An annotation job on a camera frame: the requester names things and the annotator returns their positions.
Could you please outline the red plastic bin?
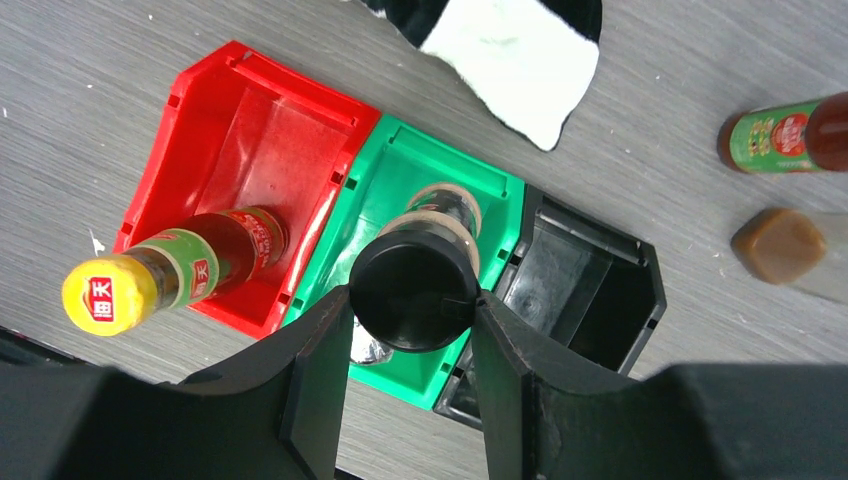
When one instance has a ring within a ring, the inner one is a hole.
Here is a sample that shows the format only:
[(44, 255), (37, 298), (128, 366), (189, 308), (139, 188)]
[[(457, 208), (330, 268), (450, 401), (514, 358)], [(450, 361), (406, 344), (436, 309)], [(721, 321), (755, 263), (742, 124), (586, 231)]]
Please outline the red plastic bin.
[(195, 310), (263, 338), (283, 324), (378, 109), (229, 42), (178, 74), (114, 248), (196, 214), (272, 208), (289, 244), (270, 270)]

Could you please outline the brown sauce glass bottle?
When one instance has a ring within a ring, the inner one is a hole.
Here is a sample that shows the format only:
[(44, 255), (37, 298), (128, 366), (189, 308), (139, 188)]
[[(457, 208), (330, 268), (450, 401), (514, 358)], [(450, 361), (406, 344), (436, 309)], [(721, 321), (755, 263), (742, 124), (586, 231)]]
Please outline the brown sauce glass bottle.
[(756, 279), (847, 303), (847, 215), (767, 208), (737, 230), (731, 249)]

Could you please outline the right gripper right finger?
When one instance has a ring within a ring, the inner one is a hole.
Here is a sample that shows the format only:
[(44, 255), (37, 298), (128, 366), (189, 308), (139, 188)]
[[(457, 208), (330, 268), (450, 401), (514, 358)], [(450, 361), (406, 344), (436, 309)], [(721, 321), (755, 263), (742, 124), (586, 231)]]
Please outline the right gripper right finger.
[(843, 479), (847, 369), (701, 364), (642, 381), (588, 361), (484, 292), (472, 327), (493, 479)]

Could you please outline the black plastic bin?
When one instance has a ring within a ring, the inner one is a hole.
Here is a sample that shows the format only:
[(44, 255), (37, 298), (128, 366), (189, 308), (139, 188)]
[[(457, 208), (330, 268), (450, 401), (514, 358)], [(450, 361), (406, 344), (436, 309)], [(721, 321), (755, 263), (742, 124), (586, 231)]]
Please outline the black plastic bin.
[(667, 308), (653, 245), (547, 192), (524, 190), (517, 245), (496, 297), (526, 325), (586, 361), (602, 385), (629, 373)]

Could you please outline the red label spice jar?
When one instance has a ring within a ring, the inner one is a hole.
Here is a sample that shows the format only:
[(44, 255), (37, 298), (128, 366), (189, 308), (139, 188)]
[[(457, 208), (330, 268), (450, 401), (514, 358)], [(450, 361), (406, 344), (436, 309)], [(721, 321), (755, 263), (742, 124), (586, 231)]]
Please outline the red label spice jar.
[(428, 353), (472, 324), (480, 294), (482, 210), (448, 182), (415, 193), (358, 254), (349, 299), (361, 328), (394, 351)]

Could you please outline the black white checkered cloth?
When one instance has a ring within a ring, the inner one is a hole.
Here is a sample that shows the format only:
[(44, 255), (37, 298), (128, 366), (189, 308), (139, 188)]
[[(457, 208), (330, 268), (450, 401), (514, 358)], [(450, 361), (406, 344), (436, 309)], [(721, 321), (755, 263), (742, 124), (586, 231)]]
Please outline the black white checkered cloth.
[(416, 50), (449, 65), (506, 127), (556, 148), (600, 58), (600, 0), (367, 1)]

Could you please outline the green plastic bin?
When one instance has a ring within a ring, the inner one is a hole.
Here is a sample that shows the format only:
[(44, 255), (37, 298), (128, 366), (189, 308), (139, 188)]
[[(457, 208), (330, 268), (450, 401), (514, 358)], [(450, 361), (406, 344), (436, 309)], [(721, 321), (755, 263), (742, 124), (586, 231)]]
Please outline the green plastic bin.
[(493, 289), (520, 238), (524, 181), (385, 115), (353, 162), (284, 322), (347, 283), (356, 256), (378, 231), (416, 192), (439, 182), (463, 186), (481, 207), (480, 285)]

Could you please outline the green label spice jar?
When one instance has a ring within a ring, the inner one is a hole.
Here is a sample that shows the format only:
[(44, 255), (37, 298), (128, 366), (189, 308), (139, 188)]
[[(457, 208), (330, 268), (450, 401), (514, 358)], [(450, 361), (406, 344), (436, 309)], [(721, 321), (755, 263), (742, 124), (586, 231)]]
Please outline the green label spice jar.
[(360, 324), (357, 317), (353, 320), (350, 362), (356, 365), (371, 366), (391, 360), (394, 350), (372, 337)]

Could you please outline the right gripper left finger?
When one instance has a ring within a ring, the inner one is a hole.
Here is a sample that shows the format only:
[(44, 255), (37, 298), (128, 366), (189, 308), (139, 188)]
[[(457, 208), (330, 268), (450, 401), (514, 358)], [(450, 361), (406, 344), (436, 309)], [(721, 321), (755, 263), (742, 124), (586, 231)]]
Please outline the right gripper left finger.
[(346, 287), (179, 383), (1, 332), (5, 479), (343, 479)]

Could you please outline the yellow cap chili sauce bottle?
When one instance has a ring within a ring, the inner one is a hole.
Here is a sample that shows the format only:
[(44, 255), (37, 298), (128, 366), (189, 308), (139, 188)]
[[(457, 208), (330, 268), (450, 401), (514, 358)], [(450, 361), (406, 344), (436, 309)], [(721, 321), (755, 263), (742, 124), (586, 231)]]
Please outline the yellow cap chili sauce bottle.
[(746, 174), (845, 172), (847, 94), (734, 114), (719, 130), (717, 153)]

